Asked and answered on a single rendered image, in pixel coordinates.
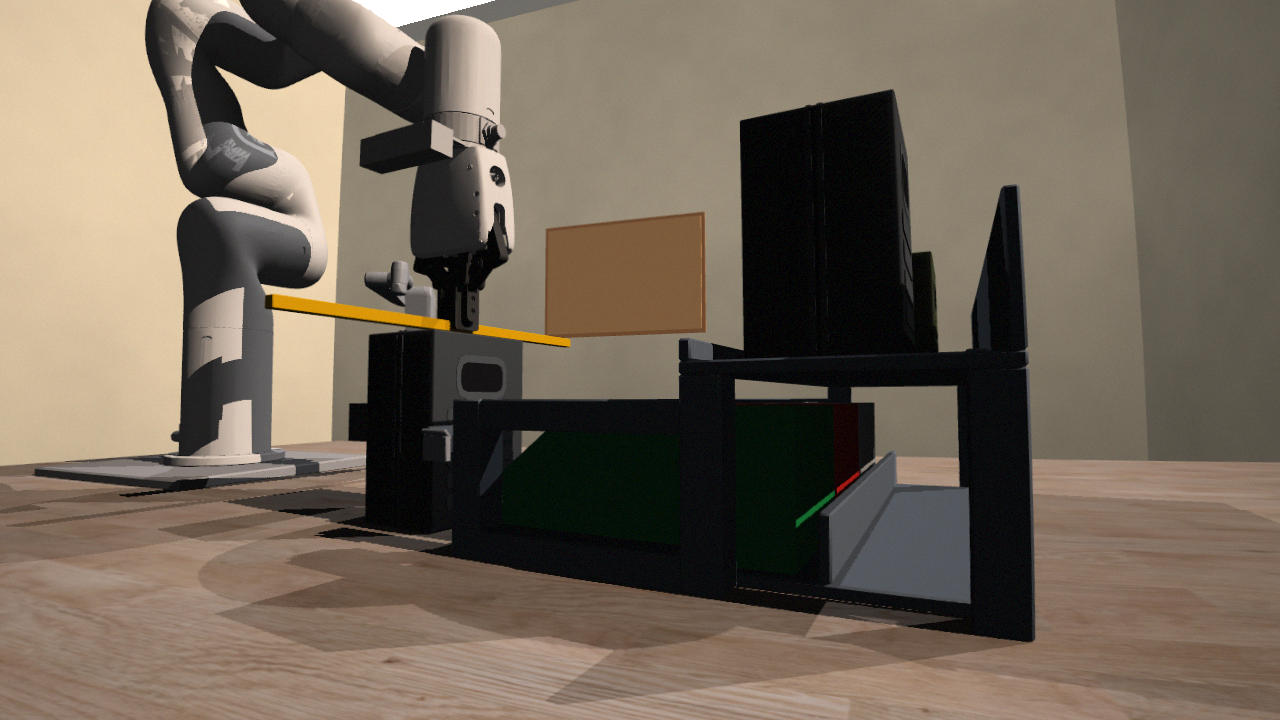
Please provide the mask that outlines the yellow bar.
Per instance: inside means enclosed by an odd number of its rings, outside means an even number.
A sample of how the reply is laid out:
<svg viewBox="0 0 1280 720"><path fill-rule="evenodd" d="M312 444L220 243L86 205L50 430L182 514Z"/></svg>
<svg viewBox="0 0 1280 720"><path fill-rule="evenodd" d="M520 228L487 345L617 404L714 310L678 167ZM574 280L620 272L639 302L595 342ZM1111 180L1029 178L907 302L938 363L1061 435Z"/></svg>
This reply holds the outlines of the yellow bar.
<svg viewBox="0 0 1280 720"><path fill-rule="evenodd" d="M297 299L278 293L265 295L265 309L279 310L285 313L302 313L317 316L333 316L356 322L371 322L387 325L402 325L419 329L440 329L440 331L454 331L451 327L451 322L428 318L428 316L415 316L402 313L389 313L370 307L356 307L343 304L330 304L310 299ZM526 343L532 345L549 345L556 347L570 347L570 340L547 336L547 334L532 334L520 331L507 331L494 327L479 325L479 331L454 331L470 334L486 334L493 337L508 338L508 340L522 340Z"/></svg>

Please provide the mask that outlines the red open bin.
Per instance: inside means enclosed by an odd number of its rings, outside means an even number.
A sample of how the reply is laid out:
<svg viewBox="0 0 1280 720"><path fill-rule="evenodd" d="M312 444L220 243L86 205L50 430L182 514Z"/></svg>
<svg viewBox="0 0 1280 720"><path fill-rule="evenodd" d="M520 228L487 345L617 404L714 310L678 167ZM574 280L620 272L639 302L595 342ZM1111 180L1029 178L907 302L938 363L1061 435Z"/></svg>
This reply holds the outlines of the red open bin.
<svg viewBox="0 0 1280 720"><path fill-rule="evenodd" d="M735 405L835 405L835 498L859 479L858 404Z"/></svg>

